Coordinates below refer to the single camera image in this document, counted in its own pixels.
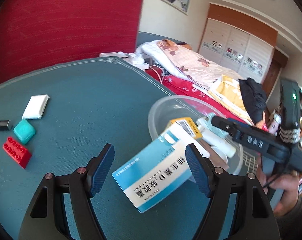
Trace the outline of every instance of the white wardrobe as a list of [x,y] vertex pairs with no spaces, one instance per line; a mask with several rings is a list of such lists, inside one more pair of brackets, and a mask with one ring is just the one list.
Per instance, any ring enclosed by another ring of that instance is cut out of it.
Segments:
[[273,47],[265,41],[212,19],[208,19],[199,51],[208,60],[258,83],[267,73],[272,52]]

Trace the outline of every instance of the person's arm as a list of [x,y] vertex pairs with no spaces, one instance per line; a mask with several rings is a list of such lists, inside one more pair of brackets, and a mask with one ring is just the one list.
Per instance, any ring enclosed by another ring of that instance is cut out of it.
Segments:
[[[256,176],[261,183],[265,185],[273,177],[267,178],[261,169],[261,158],[258,160]],[[292,229],[293,221],[302,219],[302,200],[298,196],[299,178],[297,174],[285,174],[270,184],[273,189],[284,189],[281,201],[274,209],[274,215],[277,219],[281,237],[284,237]]]
[[298,198],[296,205],[284,216],[276,217],[280,235],[284,238],[292,230],[295,221],[302,221],[302,199]]

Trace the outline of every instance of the blue and white box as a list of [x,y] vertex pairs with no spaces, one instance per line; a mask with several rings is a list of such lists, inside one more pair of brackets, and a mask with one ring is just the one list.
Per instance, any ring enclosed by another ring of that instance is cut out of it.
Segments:
[[186,146],[193,143],[203,157],[209,153],[180,125],[172,124],[112,176],[133,205],[145,212],[192,176]]

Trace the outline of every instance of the white cable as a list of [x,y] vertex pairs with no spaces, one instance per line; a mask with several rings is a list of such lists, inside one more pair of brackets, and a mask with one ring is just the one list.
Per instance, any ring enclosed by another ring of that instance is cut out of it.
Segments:
[[161,79],[159,73],[158,73],[152,66],[151,66],[150,68],[158,75],[159,81],[160,81],[160,83],[162,84],[162,81],[163,81],[163,80]]
[[161,84],[163,83],[163,80],[164,80],[164,71],[163,71],[163,69],[162,68],[159,68],[159,69],[161,69],[161,71],[162,71],[162,78],[161,78]]

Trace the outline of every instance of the clear plastic bowl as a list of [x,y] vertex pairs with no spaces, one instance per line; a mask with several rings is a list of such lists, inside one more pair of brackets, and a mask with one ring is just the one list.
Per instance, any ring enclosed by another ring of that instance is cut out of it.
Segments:
[[[188,96],[168,96],[159,99],[154,103],[149,111],[148,127],[149,133],[154,141],[165,130],[169,121],[180,117],[190,117],[194,122],[197,119],[207,116],[209,113],[215,113],[217,116],[226,118],[220,111],[197,98]],[[228,158],[230,174],[238,175],[243,165],[242,145],[235,143],[227,136],[227,142],[236,149],[236,154]]]

